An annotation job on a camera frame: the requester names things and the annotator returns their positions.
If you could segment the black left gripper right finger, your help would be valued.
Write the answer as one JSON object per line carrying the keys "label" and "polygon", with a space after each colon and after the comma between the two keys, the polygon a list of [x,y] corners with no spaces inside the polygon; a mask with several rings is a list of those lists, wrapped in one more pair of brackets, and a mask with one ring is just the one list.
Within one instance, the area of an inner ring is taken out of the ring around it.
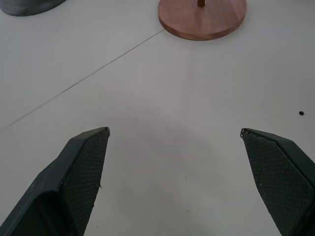
{"label": "black left gripper right finger", "polygon": [[293,141],[243,128],[256,188],[283,236],[315,234],[315,164]]}

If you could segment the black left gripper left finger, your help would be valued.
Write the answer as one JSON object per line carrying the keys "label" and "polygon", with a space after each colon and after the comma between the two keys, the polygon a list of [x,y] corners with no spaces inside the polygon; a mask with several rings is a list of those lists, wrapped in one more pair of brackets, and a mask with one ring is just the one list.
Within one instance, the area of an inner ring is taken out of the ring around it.
{"label": "black left gripper left finger", "polygon": [[71,138],[30,184],[0,227],[2,236],[82,236],[99,189],[108,127]]}

